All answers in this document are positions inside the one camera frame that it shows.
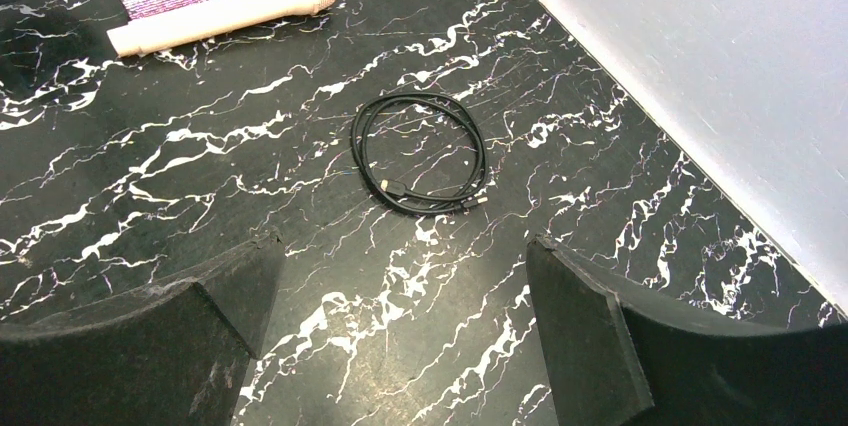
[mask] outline coiled cable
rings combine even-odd
[[[368,137],[374,120],[382,111],[394,106],[425,106],[454,120],[468,133],[474,145],[474,168],[465,184],[450,196],[425,194],[410,189],[397,180],[378,180],[368,162]],[[350,133],[353,159],[368,189],[395,211],[410,215],[436,215],[464,211],[485,203],[479,197],[489,174],[486,146],[471,113],[459,101],[437,93],[397,93],[381,96],[366,103],[353,119]]]

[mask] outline cable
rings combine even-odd
[[[377,180],[371,171],[371,166],[368,164],[368,136],[377,115],[393,106],[413,104],[426,106],[451,118],[468,133],[474,144],[476,160],[472,174],[453,195],[436,196],[413,191],[400,181]],[[446,214],[467,210],[487,200],[485,197],[477,197],[486,185],[489,175],[489,161],[486,157],[483,136],[468,109],[450,96],[436,93],[397,93],[369,101],[353,119],[350,145],[353,149],[353,159],[368,189],[395,211],[410,215]]]

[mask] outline cable connector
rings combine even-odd
[[[484,196],[484,197],[482,197],[482,198],[473,198],[473,199],[469,199],[468,201],[463,201],[463,202],[462,202],[462,207],[463,207],[464,209],[471,209],[471,208],[473,208],[474,206],[477,206],[477,205],[483,204],[483,203],[485,203],[485,202],[486,202],[486,201],[488,201],[488,200],[489,200],[489,198],[487,198],[487,197],[485,197],[485,196]]]
[[[380,189],[396,198],[406,197],[406,192],[408,191],[405,184],[400,181],[392,181],[390,179],[382,180],[380,182]]]

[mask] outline black marble surface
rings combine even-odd
[[[288,264],[237,424],[553,424],[523,269],[536,232],[695,307],[841,321],[535,0],[338,0],[123,60],[118,0],[0,10],[0,321],[277,226]],[[487,204],[416,219],[363,189],[350,120],[411,90],[470,106]],[[371,155],[433,191],[473,158],[420,108],[388,115]]]

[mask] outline marble table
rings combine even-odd
[[[693,307],[843,320],[535,0],[338,0],[122,60],[118,0],[0,9],[0,321],[277,226],[288,263],[235,424],[554,424],[523,267],[537,232]],[[363,188],[352,116],[413,90],[471,108],[487,204],[403,217]],[[473,159],[414,107],[371,147],[378,174],[430,191]]]

